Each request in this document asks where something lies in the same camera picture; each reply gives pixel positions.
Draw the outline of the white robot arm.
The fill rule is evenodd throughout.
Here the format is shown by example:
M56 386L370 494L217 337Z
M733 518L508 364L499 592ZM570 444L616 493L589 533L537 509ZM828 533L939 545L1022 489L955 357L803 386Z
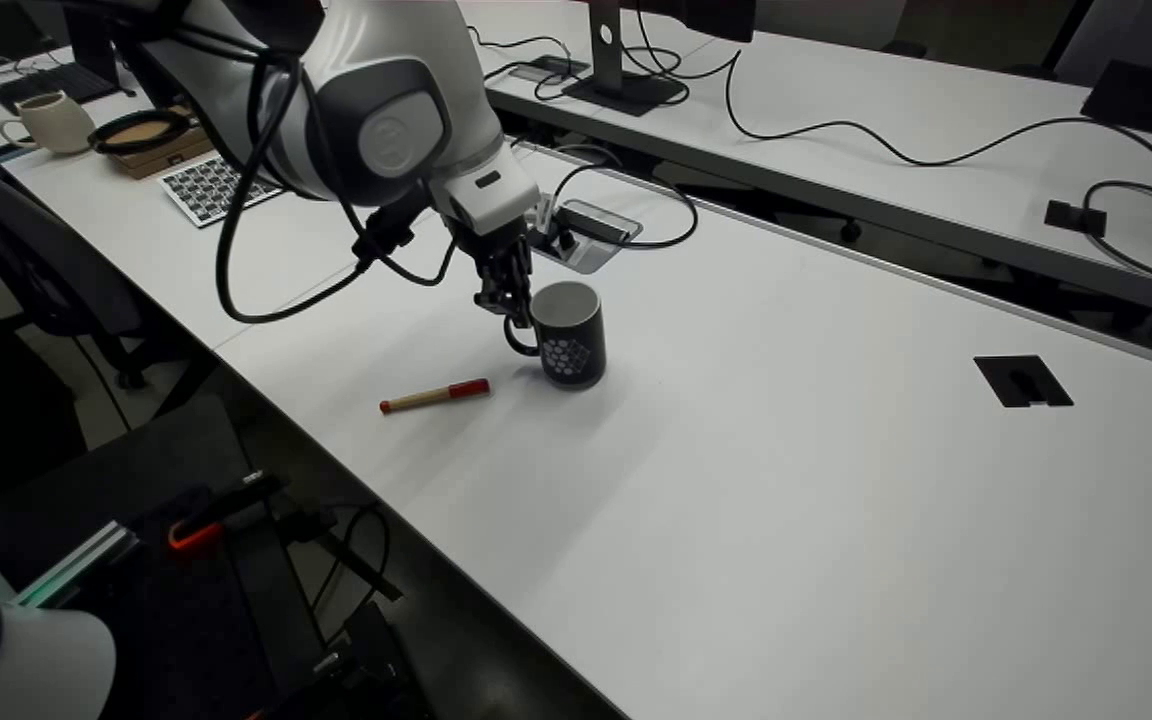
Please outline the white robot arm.
M241 168L236 206L258 175L307 198L336 198L358 231L358 269L299 301L348 289L413 221L437 206L482 272L476 305L528 318L528 221L539 186L515 168L457 0L59 0L71 18L156 66ZM227 251L217 242L217 294L241 310Z

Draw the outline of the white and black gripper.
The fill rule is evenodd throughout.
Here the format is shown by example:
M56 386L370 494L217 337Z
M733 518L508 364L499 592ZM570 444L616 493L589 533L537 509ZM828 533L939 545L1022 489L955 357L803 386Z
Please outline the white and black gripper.
M476 305L526 314L534 301L534 221L539 186L515 165L476 165L432 183L437 206L460 251L474 255Z

